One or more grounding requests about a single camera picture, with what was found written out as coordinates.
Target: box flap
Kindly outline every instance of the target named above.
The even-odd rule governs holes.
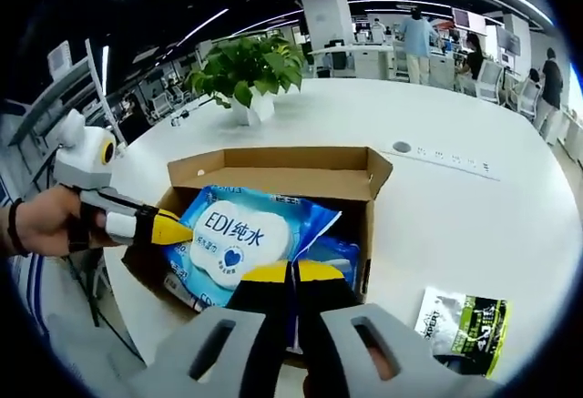
[[[221,168],[182,183],[202,189],[217,185],[247,187],[282,195],[369,200],[366,171],[322,168]]]
[[[370,148],[229,148],[169,163],[172,186],[248,187],[293,196],[374,199],[393,166]]]

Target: green leaves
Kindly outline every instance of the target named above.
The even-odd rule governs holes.
[[[253,98],[253,94],[251,93],[251,90],[249,90],[247,81],[239,81],[237,83],[235,86],[234,96],[245,107],[249,108],[251,106],[251,99]]]
[[[240,37],[214,46],[202,71],[187,77],[187,86],[198,95],[207,94],[219,105],[230,107],[235,97],[251,106],[255,86],[261,95],[302,87],[304,57],[297,46],[279,36]]]

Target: white flower pot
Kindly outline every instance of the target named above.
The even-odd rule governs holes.
[[[275,96],[272,93],[267,92],[261,95],[255,87],[251,87],[251,93],[253,98],[249,108],[242,105],[235,97],[229,99],[233,116],[238,125],[257,126],[275,113],[273,107]]]

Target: power strip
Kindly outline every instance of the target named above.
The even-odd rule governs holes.
[[[416,159],[424,163],[435,164],[443,168],[454,168],[465,173],[477,175],[479,177],[499,181],[500,177],[492,170],[492,166],[487,161],[478,161],[474,158],[468,158],[456,154],[448,154],[441,150],[433,150],[420,146],[411,146],[402,141],[396,142],[390,150],[381,150],[381,152],[398,157]]]

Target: potted plant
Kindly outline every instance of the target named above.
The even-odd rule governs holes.
[[[209,95],[232,108],[242,125],[261,123],[273,115],[280,87],[302,87],[302,51],[280,36],[242,37],[214,46],[207,65],[187,76],[192,91]]]

